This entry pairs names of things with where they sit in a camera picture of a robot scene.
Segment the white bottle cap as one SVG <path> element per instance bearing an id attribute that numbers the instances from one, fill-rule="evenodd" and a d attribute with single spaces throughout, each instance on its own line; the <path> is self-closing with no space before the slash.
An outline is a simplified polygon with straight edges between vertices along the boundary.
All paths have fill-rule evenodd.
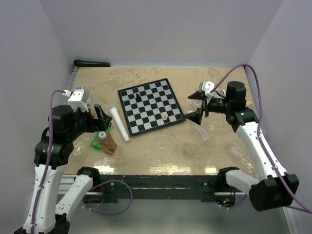
<path id="1" fill-rule="evenodd" d="M 104 131 L 99 132 L 98 136 L 99 136 L 99 138 L 102 138 L 102 139 L 105 139 L 107 137 L 107 135 Z"/>

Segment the amber drink bottle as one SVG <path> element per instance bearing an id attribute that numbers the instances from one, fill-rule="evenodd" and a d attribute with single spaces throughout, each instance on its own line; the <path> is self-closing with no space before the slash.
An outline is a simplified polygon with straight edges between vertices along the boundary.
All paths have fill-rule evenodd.
<path id="1" fill-rule="evenodd" d="M 98 138 L 98 142 L 102 147 L 102 150 L 105 154 L 114 155 L 117 145 L 113 140 L 110 133 L 106 133 L 107 137 L 105 139 Z"/>

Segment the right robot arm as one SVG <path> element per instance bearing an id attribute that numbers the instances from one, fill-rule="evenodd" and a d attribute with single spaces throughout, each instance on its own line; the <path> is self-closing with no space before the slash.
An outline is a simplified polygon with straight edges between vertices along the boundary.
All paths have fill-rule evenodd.
<path id="1" fill-rule="evenodd" d="M 227 192 L 232 187 L 245 193 L 257 211 L 290 206 L 299 179 L 288 174 L 270 149 L 255 112 L 247 107 L 246 87 L 240 81 L 230 81 L 223 97 L 213 97 L 214 83 L 203 81 L 189 99 L 201 100 L 195 112 L 185 117 L 200 125 L 209 113 L 224 114 L 233 131 L 245 144 L 253 162 L 257 177 L 245 174 L 237 167 L 222 168 L 217 174 L 215 186 Z"/>

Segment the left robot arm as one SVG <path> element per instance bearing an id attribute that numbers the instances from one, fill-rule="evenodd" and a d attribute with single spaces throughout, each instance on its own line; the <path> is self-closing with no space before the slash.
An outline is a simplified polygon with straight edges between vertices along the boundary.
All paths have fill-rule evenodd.
<path id="1" fill-rule="evenodd" d="M 70 218 L 88 191 L 101 186 L 99 170 L 81 167 L 74 184 L 61 201 L 57 201 L 59 186 L 74 141 L 83 133 L 108 129 L 112 120 L 99 104 L 94 105 L 97 117 L 80 108 L 69 105 L 51 109 L 49 126 L 44 129 L 40 142 L 35 147 L 35 187 L 30 210 L 17 234 L 66 234 L 70 229 Z"/>

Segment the white tube bottle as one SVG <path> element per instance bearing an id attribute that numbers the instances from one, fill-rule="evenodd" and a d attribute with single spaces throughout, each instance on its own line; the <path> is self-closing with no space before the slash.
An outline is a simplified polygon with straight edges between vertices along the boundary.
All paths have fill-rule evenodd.
<path id="1" fill-rule="evenodd" d="M 120 118 L 117 107 L 115 105 L 111 105 L 109 112 L 112 115 L 112 117 L 113 117 L 119 131 L 120 131 L 122 138 L 124 139 L 125 142 L 129 142 L 130 141 L 129 135 L 128 135 L 128 133 L 127 133 L 127 131 L 123 125 L 123 122 Z"/>

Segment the blue cap tea bottle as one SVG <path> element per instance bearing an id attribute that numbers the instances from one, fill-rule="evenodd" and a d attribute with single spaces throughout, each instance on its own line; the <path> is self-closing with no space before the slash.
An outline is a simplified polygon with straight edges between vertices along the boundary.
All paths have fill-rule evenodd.
<path id="1" fill-rule="evenodd" d="M 82 86 L 77 86 L 75 90 L 83 90 L 83 97 L 82 101 L 86 103 L 88 110 L 90 111 L 91 115 L 95 117 L 96 111 L 94 108 L 95 100 L 92 92 L 89 89 L 85 89 Z"/>

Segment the clear empty bottle centre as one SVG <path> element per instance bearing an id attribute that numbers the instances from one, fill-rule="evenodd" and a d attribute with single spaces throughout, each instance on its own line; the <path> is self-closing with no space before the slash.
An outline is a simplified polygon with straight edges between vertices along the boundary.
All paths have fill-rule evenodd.
<path id="1" fill-rule="evenodd" d="M 192 130 L 197 136 L 198 140 L 200 141 L 201 144 L 209 144 L 210 143 L 210 136 L 208 130 L 198 124 L 192 124 Z"/>

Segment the pepsi label bottle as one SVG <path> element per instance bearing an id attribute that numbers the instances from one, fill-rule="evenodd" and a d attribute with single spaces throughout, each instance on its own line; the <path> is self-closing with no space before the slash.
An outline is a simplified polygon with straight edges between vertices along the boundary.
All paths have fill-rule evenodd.
<path id="1" fill-rule="evenodd" d="M 226 98 L 226 91 L 225 90 L 215 90 L 214 91 L 215 97 L 216 98 Z"/>

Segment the green plastic bottle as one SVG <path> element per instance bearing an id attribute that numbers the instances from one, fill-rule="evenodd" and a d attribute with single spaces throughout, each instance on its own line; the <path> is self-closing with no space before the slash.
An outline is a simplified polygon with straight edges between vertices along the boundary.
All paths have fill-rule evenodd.
<path id="1" fill-rule="evenodd" d="M 110 122 L 110 123 L 109 123 L 109 126 L 108 126 L 108 129 L 105 131 L 106 133 L 110 133 L 110 131 L 111 131 L 111 126 L 112 126 L 112 123 Z M 100 145 L 99 142 L 98 142 L 98 138 L 99 138 L 99 132 L 96 132 L 96 135 L 94 136 L 93 140 L 91 141 L 90 146 L 91 146 L 93 149 L 95 149 L 95 150 L 101 151 L 101 150 L 102 150 L 102 147 L 101 147 L 101 145 Z"/>

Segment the clear bottle left front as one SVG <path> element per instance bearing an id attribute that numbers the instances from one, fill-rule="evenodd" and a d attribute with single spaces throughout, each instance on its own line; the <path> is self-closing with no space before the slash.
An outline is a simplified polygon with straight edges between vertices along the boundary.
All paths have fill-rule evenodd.
<path id="1" fill-rule="evenodd" d="M 91 139 L 89 137 L 82 137 L 74 142 L 73 156 L 80 156 L 84 154 L 91 146 Z"/>

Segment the yellow cap clear bottle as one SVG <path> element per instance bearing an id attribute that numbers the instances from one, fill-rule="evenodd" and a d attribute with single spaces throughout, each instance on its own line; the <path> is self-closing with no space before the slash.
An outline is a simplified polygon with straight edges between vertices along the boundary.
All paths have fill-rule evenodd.
<path id="1" fill-rule="evenodd" d="M 252 106 L 252 103 L 250 101 L 247 101 L 246 102 L 246 107 L 251 108 L 251 106 Z"/>

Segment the clear crushed bottle right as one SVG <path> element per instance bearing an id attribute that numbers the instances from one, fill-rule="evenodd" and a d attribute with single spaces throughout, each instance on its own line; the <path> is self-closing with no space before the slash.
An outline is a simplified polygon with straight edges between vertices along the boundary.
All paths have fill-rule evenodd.
<path id="1" fill-rule="evenodd" d="M 241 165 L 244 166 L 248 173 L 255 174 L 253 161 L 250 158 L 249 153 L 245 150 L 241 143 L 235 140 L 229 142 L 227 145 L 227 151 L 232 157 L 240 161 Z"/>

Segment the black white chessboard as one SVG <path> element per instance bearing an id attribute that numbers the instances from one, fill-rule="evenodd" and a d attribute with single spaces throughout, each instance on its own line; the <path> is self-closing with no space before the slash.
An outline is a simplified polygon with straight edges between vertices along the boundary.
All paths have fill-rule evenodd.
<path id="1" fill-rule="evenodd" d="M 130 136 L 135 137 L 186 120 L 167 78 L 117 91 Z M 166 112 L 168 119 L 163 120 Z"/>

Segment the black base frame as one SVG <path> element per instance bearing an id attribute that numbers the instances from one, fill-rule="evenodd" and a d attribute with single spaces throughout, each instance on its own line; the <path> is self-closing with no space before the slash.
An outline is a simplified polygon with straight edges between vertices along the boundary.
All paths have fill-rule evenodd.
<path id="1" fill-rule="evenodd" d="M 215 202 L 217 197 L 233 194 L 228 185 L 217 185 L 216 175 L 100 175 L 96 188 L 89 192 L 103 195 L 103 202 L 129 199 L 200 200 Z"/>

